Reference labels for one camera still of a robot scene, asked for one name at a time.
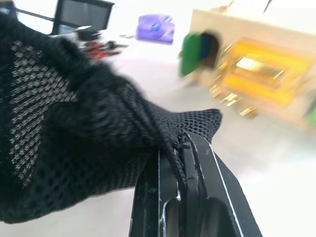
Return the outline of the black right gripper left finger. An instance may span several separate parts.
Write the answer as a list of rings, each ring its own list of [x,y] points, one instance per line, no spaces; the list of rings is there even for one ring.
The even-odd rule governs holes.
[[[184,204],[164,152],[146,163],[137,182],[129,237],[184,237]]]

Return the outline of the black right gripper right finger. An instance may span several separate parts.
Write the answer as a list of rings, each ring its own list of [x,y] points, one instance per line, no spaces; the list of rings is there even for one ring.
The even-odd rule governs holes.
[[[178,153],[187,189],[164,162],[164,237],[263,237],[233,173],[202,136],[186,132]]]

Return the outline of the black mesh drawstring pouch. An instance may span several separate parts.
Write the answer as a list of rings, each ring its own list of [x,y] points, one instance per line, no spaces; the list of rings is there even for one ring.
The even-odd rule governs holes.
[[[211,140],[221,121],[217,109],[167,111],[71,41],[0,13],[0,222],[133,187],[159,153],[184,185],[184,133]]]

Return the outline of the yellow transparent tray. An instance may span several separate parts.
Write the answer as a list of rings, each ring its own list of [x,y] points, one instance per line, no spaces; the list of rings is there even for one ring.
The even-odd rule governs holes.
[[[240,39],[218,56],[210,94],[241,116],[270,113],[303,120],[311,111],[316,86],[316,55]]]

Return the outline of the green plastic block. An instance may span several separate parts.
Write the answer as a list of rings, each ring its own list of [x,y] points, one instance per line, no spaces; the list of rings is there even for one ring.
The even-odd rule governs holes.
[[[188,33],[182,44],[182,58],[180,73],[185,77],[195,71],[200,62],[201,38],[200,34]]]

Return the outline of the beige wooden box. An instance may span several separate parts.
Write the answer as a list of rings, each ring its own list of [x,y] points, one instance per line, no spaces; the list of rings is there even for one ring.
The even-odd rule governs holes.
[[[316,34],[194,9],[180,75],[242,117],[259,113],[316,135]]]

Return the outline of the red and black clutter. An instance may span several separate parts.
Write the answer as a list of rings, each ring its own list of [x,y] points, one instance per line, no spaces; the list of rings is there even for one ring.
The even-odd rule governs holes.
[[[117,43],[114,40],[102,41],[101,39],[93,39],[79,42],[79,49],[92,59],[116,56],[121,54],[122,49],[127,47],[128,44]]]

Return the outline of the purple plastic bag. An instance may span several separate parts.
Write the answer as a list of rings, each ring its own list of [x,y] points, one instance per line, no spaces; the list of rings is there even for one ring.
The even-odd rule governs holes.
[[[175,24],[172,17],[163,14],[146,14],[138,18],[136,39],[173,44]]]

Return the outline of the black mesh office chair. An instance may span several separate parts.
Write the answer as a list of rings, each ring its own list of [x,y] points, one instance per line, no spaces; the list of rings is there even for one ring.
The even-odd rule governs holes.
[[[107,29],[113,2],[106,0],[13,0],[21,23],[46,35],[91,26]]]

